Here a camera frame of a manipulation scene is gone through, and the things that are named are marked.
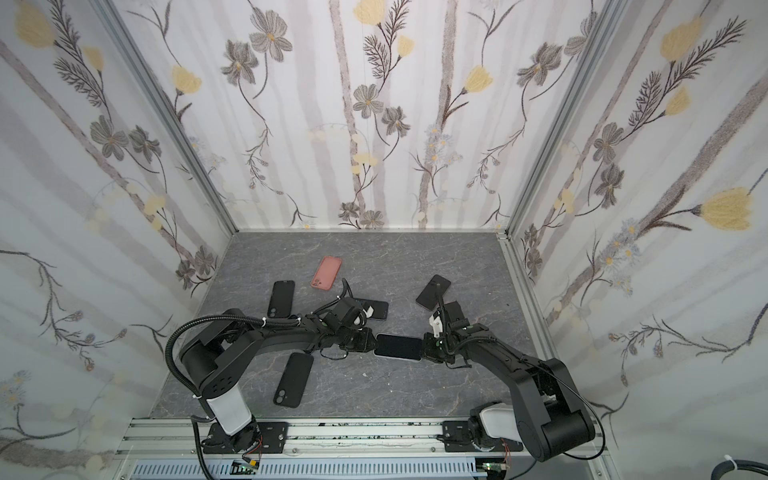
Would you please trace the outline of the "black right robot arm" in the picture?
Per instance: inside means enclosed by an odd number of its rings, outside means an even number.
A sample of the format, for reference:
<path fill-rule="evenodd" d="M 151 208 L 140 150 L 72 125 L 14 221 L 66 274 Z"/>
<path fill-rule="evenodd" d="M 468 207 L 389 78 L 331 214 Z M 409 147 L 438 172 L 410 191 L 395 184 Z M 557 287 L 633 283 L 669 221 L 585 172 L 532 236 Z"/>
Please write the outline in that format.
<path fill-rule="evenodd" d="M 441 297 L 430 325 L 432 331 L 423 338 L 425 359 L 450 368 L 479 365 L 509 391 L 509 402 L 487 402 L 471 411 L 464 444 L 489 450 L 498 442 L 514 441 L 538 462 L 561 454 L 580 461 L 602 455 L 605 444 L 591 455 L 571 453 L 593 441 L 604 428 L 562 361 L 522 353 L 487 326 L 470 323 L 458 303 L 446 304 Z"/>

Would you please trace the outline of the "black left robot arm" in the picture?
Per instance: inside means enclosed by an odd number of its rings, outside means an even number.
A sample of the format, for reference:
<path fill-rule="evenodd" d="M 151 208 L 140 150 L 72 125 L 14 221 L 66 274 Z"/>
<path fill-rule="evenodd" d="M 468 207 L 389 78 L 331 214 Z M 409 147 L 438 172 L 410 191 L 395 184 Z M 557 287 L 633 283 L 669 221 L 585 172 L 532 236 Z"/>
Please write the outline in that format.
<path fill-rule="evenodd" d="M 164 360 L 224 434 L 235 437 L 255 423 L 239 382 L 258 355 L 312 353 L 334 345 L 347 352 L 369 352 L 375 339 L 367 321 L 374 313 L 373 307 L 352 297 L 286 318 L 253 317 L 230 309 L 178 327 L 166 341 Z"/>

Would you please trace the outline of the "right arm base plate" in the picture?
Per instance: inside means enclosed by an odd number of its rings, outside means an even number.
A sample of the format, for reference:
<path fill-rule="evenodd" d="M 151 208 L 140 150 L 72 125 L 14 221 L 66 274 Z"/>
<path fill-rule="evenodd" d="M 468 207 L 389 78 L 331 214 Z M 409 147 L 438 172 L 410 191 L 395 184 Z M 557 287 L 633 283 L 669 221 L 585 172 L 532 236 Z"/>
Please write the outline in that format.
<path fill-rule="evenodd" d="M 441 424 L 442 433 L 438 439 L 446 452 L 522 452 L 523 444 L 509 439 L 488 436 L 478 420 L 446 420 Z"/>

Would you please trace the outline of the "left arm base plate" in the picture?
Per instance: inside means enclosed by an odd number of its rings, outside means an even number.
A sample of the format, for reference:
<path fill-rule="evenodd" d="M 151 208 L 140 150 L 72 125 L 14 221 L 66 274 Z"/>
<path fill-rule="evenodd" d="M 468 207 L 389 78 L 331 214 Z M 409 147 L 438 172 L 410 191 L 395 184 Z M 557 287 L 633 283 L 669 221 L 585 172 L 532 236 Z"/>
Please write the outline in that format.
<path fill-rule="evenodd" d="M 203 436 L 202 448 L 206 454 L 281 454 L 287 430 L 287 422 L 253 420 L 237 433 L 228 435 L 218 423 L 214 423 Z"/>

